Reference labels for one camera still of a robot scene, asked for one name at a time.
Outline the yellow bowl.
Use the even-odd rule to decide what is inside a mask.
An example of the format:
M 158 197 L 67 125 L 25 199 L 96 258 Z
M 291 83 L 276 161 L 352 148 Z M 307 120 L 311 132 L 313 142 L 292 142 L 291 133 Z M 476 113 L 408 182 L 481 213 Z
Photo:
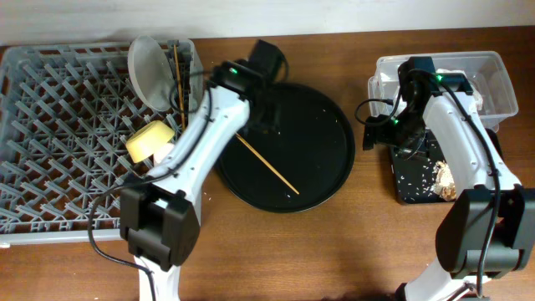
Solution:
M 174 137 L 175 131 L 163 121 L 155 120 L 136 131 L 125 143 L 131 160 L 139 163 L 153 156 Z

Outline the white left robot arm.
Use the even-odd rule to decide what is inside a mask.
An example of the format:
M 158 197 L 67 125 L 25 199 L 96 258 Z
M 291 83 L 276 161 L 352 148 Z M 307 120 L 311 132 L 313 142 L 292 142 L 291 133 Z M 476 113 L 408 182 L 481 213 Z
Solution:
M 120 235 L 140 276 L 140 299 L 177 300 L 181 265 L 201 230 L 201 187 L 227 143 L 244 126 L 272 129 L 268 89 L 288 62 L 259 39 L 247 59 L 226 61 L 208 80 L 184 133 L 144 180 L 120 192 Z

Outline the pale green plate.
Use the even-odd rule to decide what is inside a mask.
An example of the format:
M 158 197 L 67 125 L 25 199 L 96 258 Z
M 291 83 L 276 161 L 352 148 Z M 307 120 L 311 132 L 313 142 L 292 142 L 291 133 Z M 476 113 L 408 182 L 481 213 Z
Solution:
M 174 78 L 161 46 L 150 36 L 139 36 L 129 47 L 127 66 L 130 82 L 143 104 L 155 111 L 168 110 Z

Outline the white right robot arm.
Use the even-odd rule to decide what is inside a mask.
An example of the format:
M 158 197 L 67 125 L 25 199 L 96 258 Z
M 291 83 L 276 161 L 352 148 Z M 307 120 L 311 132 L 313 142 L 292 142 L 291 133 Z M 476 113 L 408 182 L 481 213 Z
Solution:
M 534 248 L 534 190 L 509 170 L 477 112 L 462 73 L 439 73 L 431 55 L 404 57 L 386 115 L 363 120 L 364 150 L 387 145 L 412 156 L 417 139 L 436 138 L 456 199 L 436 231 L 436 258 L 402 283 L 397 300 L 483 298 L 484 283 L 524 269 Z

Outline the wooden chopstick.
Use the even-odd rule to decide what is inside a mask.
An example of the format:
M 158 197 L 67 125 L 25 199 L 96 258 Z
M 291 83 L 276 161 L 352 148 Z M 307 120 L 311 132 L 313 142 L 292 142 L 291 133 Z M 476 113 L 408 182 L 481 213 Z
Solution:
M 183 104 L 183 95 L 182 95 L 182 87 L 181 87 L 181 74 L 180 74 L 180 62 L 179 62 L 179 56 L 178 56 L 178 47 L 176 44 L 173 45 L 173 51 L 174 51 L 174 61 L 176 66 L 176 86 L 177 86 L 177 94 L 178 94 L 178 105 L 179 110 L 181 114 L 181 128 L 182 132 L 186 129 L 186 115 L 184 111 L 184 104 Z
M 295 194 L 300 195 L 300 192 L 278 171 L 276 170 L 257 150 L 255 150 L 243 137 L 238 133 L 235 134 L 237 139 L 248 148 L 279 180 L 281 180 L 289 189 Z

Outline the pink cup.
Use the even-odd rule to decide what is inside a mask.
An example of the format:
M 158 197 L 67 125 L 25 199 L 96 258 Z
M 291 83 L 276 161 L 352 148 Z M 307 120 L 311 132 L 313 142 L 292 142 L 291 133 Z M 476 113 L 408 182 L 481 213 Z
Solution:
M 172 143 L 165 143 L 159 150 L 153 154 L 153 163 L 155 166 L 159 165 L 166 156 L 173 150 L 175 147 Z

